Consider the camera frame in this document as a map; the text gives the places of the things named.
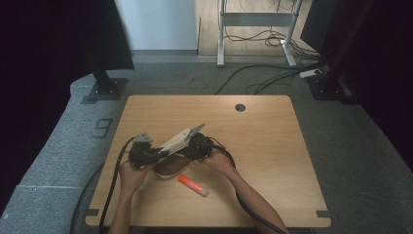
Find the black cable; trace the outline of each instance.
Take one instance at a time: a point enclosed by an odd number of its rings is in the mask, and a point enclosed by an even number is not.
[[[241,0],[240,0],[240,6],[241,6],[241,8],[244,10],[244,12],[245,12],[245,9],[244,9],[244,7],[243,7],[243,3],[241,2]]]
[[[237,41],[265,41],[265,40],[268,40],[268,37],[258,38],[258,39],[255,39],[255,37],[258,37],[259,35],[266,33],[266,32],[271,32],[271,30],[264,30],[250,37],[242,37],[242,36],[237,36],[237,35],[228,35],[228,32],[226,31],[226,27],[225,27],[225,35],[226,35],[225,37],[228,38],[230,41],[235,41],[235,42]]]
[[[260,86],[264,86],[267,82],[270,82],[270,81],[273,80],[272,83],[276,83],[276,82],[278,82],[278,81],[280,81],[280,80],[283,80],[283,79],[285,79],[285,78],[288,78],[288,77],[291,77],[291,78],[289,79],[289,82],[288,82],[288,83],[277,83],[277,85],[291,85],[291,84],[292,84],[291,81],[292,81],[292,75],[293,75],[293,74],[290,74],[290,73],[284,73],[284,74],[282,74],[281,77],[280,77],[280,75],[274,76],[274,77],[272,77],[271,79],[268,79],[268,80],[266,80],[266,81],[264,81],[264,82],[261,82],[261,83],[258,83],[258,84],[248,85],[247,87],[245,87],[244,92],[245,92],[246,95],[248,95],[247,92],[248,92],[249,87],[258,86],[258,87],[255,89],[255,92],[253,93],[254,95],[256,95],[256,94],[257,94],[257,90],[259,89],[259,87],[260,87]]]
[[[298,70],[298,71],[296,71],[296,72],[291,72],[290,74],[284,73],[281,77],[278,77],[277,79],[275,79],[275,80],[273,80],[273,81],[271,81],[271,82],[269,82],[269,83],[267,83],[267,84],[263,84],[263,86],[262,86],[261,88],[257,88],[257,89],[255,90],[255,93],[254,93],[254,94],[257,95],[259,92],[261,92],[262,90],[264,90],[264,89],[267,88],[268,86],[274,84],[275,82],[277,82],[277,81],[279,81],[279,80],[281,80],[281,79],[283,79],[283,78],[287,78],[287,77],[290,77],[290,76],[293,77],[294,75],[297,75],[297,74],[299,74],[299,73],[301,73],[301,72],[303,72],[303,71],[311,70],[311,69],[316,69],[316,68],[318,68],[318,67],[320,67],[320,66],[323,66],[324,64],[325,64],[325,61],[322,60],[322,61],[319,61],[319,62],[317,62],[317,63],[315,63],[315,64],[306,66],[305,69],[300,69],[300,70]]]
[[[278,5],[278,7],[277,7],[277,10],[276,10],[276,12],[278,12],[279,11],[279,9],[280,9],[280,4],[282,3],[282,0],[279,0],[279,5]]]
[[[291,12],[292,12],[292,11],[294,10],[296,1],[297,1],[297,0],[294,0],[294,1],[292,2],[291,6],[288,7],[288,8],[284,8],[284,7],[281,7],[281,8],[283,8],[283,9],[286,10],[286,11],[288,11],[289,9],[291,9]]]
[[[121,152],[119,153],[118,160],[116,161],[115,172],[113,172],[112,184],[110,185],[109,193],[107,194],[106,203],[104,204],[102,216],[100,217],[100,223],[99,223],[99,231],[100,231],[100,233],[102,233],[102,231],[103,231],[103,222],[104,222],[104,219],[105,219],[105,217],[106,217],[107,209],[109,208],[109,203],[110,203],[110,200],[111,200],[112,195],[113,195],[113,190],[115,189],[116,178],[118,177],[118,172],[119,172],[119,167],[120,167],[120,165],[121,165],[122,157],[124,156],[125,150],[127,149],[129,143],[130,143],[133,139],[134,139],[134,137],[130,138],[130,139],[125,143],[124,147],[122,147],[122,150],[121,150]]]
[[[210,145],[212,148],[216,148],[218,150],[220,150],[225,156],[227,156],[227,158],[230,160],[231,165],[236,168],[236,164],[235,164],[235,160],[233,158],[233,156],[231,155],[230,152],[228,152],[225,147],[215,138],[209,137],[213,140],[215,140],[216,142],[218,142],[218,145]],[[244,211],[246,211],[247,214],[249,214],[251,217],[255,218],[256,220],[258,220],[259,222],[263,223],[264,225],[268,226],[269,228],[275,230],[276,232],[280,233],[280,234],[286,234],[284,231],[282,231],[279,227],[277,227],[276,225],[274,225],[272,222],[268,221],[267,219],[261,217],[260,215],[256,214],[255,212],[253,212],[244,202],[243,200],[240,198],[240,196],[238,195],[237,191],[235,192],[235,195],[237,196],[237,200],[240,203],[241,207],[244,209]]]
[[[268,8],[267,12],[270,12],[271,8],[273,8],[274,5],[276,5],[276,1],[274,0],[273,4],[270,6],[270,8]]]
[[[76,216],[79,215],[79,207],[80,207],[81,202],[83,201],[83,197],[85,196],[86,189],[88,188],[89,184],[92,182],[92,179],[94,179],[97,173],[103,168],[103,165],[104,164],[100,165],[100,167],[98,167],[97,170],[92,174],[91,178],[86,183],[85,187],[82,190],[82,193],[80,194],[78,202],[76,203],[75,210],[73,211],[72,220],[70,222],[70,233],[74,233],[73,232],[73,226],[75,222],[74,220],[76,219]]]
[[[234,73],[232,73],[232,75],[225,81],[225,83],[221,86],[221,88],[219,88],[219,90],[215,93],[216,95],[217,94],[219,94],[219,92],[221,92],[221,90],[222,89],[224,89],[224,87],[228,84],[228,82],[238,73],[238,72],[240,72],[240,71],[242,71],[242,70],[245,70],[245,69],[247,69],[247,68],[250,68],[250,67],[257,67],[257,66],[259,66],[259,67],[274,67],[274,68],[281,68],[281,69],[297,69],[297,68],[295,68],[295,67],[285,67],[285,66],[276,66],[276,65],[263,65],[263,64],[255,64],[255,65],[249,65],[249,66],[245,66],[245,67],[242,67],[242,68],[240,68],[240,69],[238,69],[238,70],[236,70]]]

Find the gray floor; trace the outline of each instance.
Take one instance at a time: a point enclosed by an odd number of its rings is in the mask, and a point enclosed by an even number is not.
[[[0,233],[69,232],[82,190],[105,160],[128,96],[213,95],[234,71],[263,61],[229,58],[224,68],[218,68],[213,58],[133,58],[135,71],[108,72],[111,78],[129,79],[118,101],[81,104],[94,78],[87,76],[72,84],[65,112],[2,215]],[[283,58],[271,58],[268,62],[285,65]],[[246,69],[220,94],[243,95],[247,85],[280,73],[284,70]],[[311,230],[313,233],[413,233],[413,175],[360,106],[314,101],[306,81],[297,77],[291,85],[272,85],[259,95],[288,95],[292,99],[332,216],[330,227]],[[97,124],[107,119],[112,123],[105,135]],[[96,179],[86,189],[80,203],[80,213],[74,219],[75,233],[96,233],[83,222],[95,182]],[[154,230],[135,228],[133,232]]]

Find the power strip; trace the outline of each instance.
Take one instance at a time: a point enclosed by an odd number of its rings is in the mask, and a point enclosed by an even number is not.
[[[309,71],[303,71],[300,73],[300,78],[307,78],[311,76],[316,76],[316,75],[321,75],[322,72],[319,69],[314,69],[314,70],[309,70]]]

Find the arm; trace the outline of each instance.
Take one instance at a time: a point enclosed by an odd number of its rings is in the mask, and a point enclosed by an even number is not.
[[[212,150],[211,154],[204,160],[204,163],[213,170],[219,171],[232,183],[240,198],[245,205],[249,207],[254,213],[260,215],[271,223],[275,224],[279,229],[288,233],[285,224],[282,222],[276,210],[257,192],[252,188],[232,167],[229,159],[219,150]],[[256,219],[252,219],[255,226],[260,233],[277,233],[270,227],[261,223]]]
[[[142,170],[135,169],[130,161],[122,163],[119,170],[121,177],[121,194],[118,207],[109,229],[109,234],[130,233],[131,225],[131,198],[133,193],[140,187],[146,174],[153,166],[146,166]]]

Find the wooden table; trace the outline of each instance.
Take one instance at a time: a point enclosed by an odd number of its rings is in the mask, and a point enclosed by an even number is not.
[[[243,104],[245,111],[238,111]],[[116,159],[130,137],[143,132],[159,146],[186,128],[206,123],[202,132],[223,143],[237,169],[280,214],[287,227],[327,227],[329,217],[291,100],[287,96],[133,96],[110,147],[90,209],[98,215],[86,223],[98,226]],[[219,173],[194,162],[184,172],[207,187],[202,197],[179,183],[150,172],[131,205],[133,226],[249,227],[252,222],[235,198],[234,188]],[[105,226],[118,203],[120,181]]]

